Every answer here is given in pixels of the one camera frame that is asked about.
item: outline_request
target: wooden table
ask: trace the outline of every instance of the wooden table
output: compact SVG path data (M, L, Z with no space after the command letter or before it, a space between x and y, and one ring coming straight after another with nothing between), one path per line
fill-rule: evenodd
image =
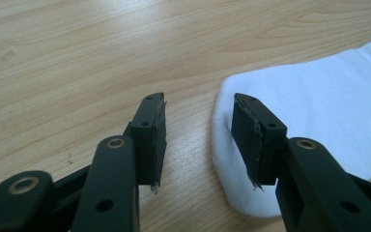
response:
M140 190L142 231L284 231L225 198L211 149L220 84L369 41L371 0L0 0L0 182L89 164L164 92L162 187Z

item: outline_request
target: white towel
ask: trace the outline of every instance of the white towel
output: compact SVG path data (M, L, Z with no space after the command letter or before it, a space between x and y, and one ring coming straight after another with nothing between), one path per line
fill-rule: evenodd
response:
M303 64L227 78L213 117L214 165L230 204L255 217L280 214L275 187L254 190L231 136L234 94L259 99L288 127L315 139L345 171L371 179L371 43Z

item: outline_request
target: wooden surface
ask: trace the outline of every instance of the wooden surface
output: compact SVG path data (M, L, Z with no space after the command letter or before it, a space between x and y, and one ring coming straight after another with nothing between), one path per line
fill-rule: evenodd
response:
M0 0L0 182L89 164L164 92L162 187L140 190L142 231L284 231L226 201L211 150L220 84L369 41L371 0Z

